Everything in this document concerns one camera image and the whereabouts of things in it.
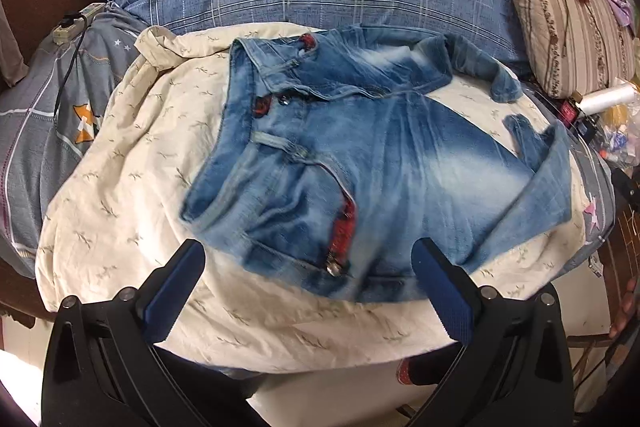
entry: person's hand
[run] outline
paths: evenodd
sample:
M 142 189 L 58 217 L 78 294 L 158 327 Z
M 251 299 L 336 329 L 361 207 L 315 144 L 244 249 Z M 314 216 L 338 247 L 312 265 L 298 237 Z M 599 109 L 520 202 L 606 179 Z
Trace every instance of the person's hand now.
M 635 313 L 640 311 L 640 303 L 636 302 L 634 290 L 636 289 L 636 279 L 631 279 L 626 283 L 626 293 L 620 302 L 620 309 L 609 330 L 609 338 L 615 339 L 626 328 L 629 320 Z

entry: blue jeans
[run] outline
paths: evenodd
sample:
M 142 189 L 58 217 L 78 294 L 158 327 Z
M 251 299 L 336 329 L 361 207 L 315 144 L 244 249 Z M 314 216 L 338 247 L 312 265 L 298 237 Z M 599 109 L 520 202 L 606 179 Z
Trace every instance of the blue jeans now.
M 351 26 L 239 39 L 218 143 L 181 217 L 245 269 L 317 295 L 423 299 L 411 249 L 431 237 L 468 271 L 570 219 L 562 124 L 505 124 L 517 158 L 424 94 L 458 70 L 520 84 L 460 36 Z

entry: power strip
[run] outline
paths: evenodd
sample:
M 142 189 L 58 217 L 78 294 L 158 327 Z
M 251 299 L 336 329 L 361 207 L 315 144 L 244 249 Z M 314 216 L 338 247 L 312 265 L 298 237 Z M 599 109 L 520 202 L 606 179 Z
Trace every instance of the power strip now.
M 80 13 L 86 17 L 87 26 L 91 24 L 91 22 L 94 20 L 94 17 L 98 15 L 98 13 L 104 11 L 105 6 L 107 5 L 103 2 L 92 2 L 91 4 L 89 4 L 89 6 L 80 10 Z M 83 27 L 84 21 L 82 19 L 76 19 L 74 23 L 67 28 L 57 26 L 53 30 L 53 41 L 59 46 L 61 44 L 66 44 L 67 42 L 71 42 L 82 32 Z

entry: plastic wrap roll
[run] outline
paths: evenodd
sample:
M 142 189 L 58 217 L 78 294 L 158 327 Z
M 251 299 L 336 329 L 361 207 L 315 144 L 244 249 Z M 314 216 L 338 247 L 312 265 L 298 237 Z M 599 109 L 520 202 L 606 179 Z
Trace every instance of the plastic wrap roll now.
M 636 88 L 633 84 L 625 82 L 621 86 L 609 87 L 609 89 L 585 94 L 577 106 L 584 114 L 589 116 L 620 103 L 633 102 L 635 97 Z

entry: striped pillow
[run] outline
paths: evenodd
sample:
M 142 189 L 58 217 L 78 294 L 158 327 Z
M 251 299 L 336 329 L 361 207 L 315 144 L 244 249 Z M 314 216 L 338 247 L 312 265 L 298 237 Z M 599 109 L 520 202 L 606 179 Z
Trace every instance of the striped pillow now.
M 531 68 L 549 96 L 587 94 L 634 76 L 631 31 L 618 25 L 607 0 L 513 2 Z

